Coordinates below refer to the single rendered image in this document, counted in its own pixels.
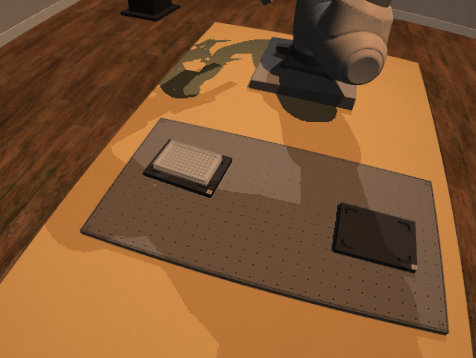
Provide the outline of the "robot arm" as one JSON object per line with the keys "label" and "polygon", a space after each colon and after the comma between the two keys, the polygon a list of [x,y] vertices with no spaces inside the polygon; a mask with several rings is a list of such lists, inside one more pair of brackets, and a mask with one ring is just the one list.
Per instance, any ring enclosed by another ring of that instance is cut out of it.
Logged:
{"label": "robot arm", "polygon": [[387,57],[391,1],[297,0],[293,43],[276,47],[287,56],[280,67],[350,85],[371,82]]}

